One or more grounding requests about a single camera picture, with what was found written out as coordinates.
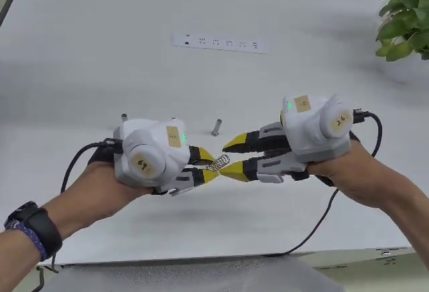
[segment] wrist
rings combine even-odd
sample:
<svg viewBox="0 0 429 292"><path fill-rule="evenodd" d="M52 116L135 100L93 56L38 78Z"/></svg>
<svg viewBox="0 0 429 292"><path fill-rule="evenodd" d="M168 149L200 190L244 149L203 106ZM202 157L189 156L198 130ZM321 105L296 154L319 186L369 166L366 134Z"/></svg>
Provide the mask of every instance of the wrist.
<svg viewBox="0 0 429 292"><path fill-rule="evenodd" d="M399 213L412 210L423 196L423 192L404 175L384 166L385 171L380 174L379 184L380 209L387 215L395 218Z"/></svg>
<svg viewBox="0 0 429 292"><path fill-rule="evenodd" d="M63 240L92 224L85 217L85 207L78 202L73 202L66 193L57 196L43 207Z"/></svg>

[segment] blue wristband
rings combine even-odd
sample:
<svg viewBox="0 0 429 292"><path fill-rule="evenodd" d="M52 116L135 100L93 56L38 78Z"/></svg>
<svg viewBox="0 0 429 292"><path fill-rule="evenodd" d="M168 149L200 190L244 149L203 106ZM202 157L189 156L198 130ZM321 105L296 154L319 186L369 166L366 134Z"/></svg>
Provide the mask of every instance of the blue wristband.
<svg viewBox="0 0 429 292"><path fill-rule="evenodd" d="M40 260L44 261L48 258L48 254L46 253L46 249L43 246L42 242L40 242L40 239L36 235L33 230L30 230L29 228L25 227L25 225L17 220L12 220L9 223L5 225L5 228L7 230L20 230L25 235L29 237L30 240L32 240L34 246L39 250L40 253Z"/></svg>

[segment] label sticker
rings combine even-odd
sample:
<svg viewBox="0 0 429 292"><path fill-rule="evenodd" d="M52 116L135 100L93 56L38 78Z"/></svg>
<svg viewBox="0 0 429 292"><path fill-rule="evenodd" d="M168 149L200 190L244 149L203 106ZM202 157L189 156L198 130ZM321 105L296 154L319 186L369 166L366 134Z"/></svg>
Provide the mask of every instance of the label sticker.
<svg viewBox="0 0 429 292"><path fill-rule="evenodd" d="M341 114L338 115L336 119L334 119L330 126L332 127L332 130L337 133L339 132L347 123L352 121L353 118L350 115L350 112L348 110L344 110Z"/></svg>
<svg viewBox="0 0 429 292"><path fill-rule="evenodd" d="M298 113L305 113L306 111L311 110L310 100L308 100L308 96L299 96L294 99L296 111Z"/></svg>
<svg viewBox="0 0 429 292"><path fill-rule="evenodd" d="M131 163L143 174L144 177L149 178L154 174L155 168L140 153L131 158Z"/></svg>
<svg viewBox="0 0 429 292"><path fill-rule="evenodd" d="M168 145L170 147L181 148L179 130L177 127L167 126Z"/></svg>

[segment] metal cylinder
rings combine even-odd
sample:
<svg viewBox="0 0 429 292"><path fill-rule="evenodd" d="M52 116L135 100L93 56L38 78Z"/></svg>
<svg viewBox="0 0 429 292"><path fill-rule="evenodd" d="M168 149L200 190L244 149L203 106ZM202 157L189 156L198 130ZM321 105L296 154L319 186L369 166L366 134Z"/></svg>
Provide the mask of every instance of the metal cylinder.
<svg viewBox="0 0 429 292"><path fill-rule="evenodd" d="M216 124L214 125L214 129L212 131L213 136L217 136L219 134L219 129L221 128L222 120L217 119Z"/></svg>

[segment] yellow tip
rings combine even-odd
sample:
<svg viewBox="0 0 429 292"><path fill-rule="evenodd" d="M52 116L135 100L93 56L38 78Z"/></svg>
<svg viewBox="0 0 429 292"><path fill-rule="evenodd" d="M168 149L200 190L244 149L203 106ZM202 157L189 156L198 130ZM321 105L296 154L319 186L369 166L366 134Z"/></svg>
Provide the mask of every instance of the yellow tip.
<svg viewBox="0 0 429 292"><path fill-rule="evenodd" d="M242 133L241 135L236 136L233 140L228 142L225 146L223 146L223 149L227 149L229 147L232 147L234 145L241 145L246 142L246 136L247 133Z"/></svg>
<svg viewBox="0 0 429 292"><path fill-rule="evenodd" d="M204 148L199 147L201 160L215 161L215 158Z"/></svg>
<svg viewBox="0 0 429 292"><path fill-rule="evenodd" d="M214 178L219 176L219 173L215 173L214 171L203 169L202 176L204 177L204 183L208 183L209 181L212 181Z"/></svg>
<svg viewBox="0 0 429 292"><path fill-rule="evenodd" d="M229 166L222 168L221 170L219 170L219 173L223 176L226 176L235 180L244 181L244 182L249 181L243 172L242 161L232 163Z"/></svg>

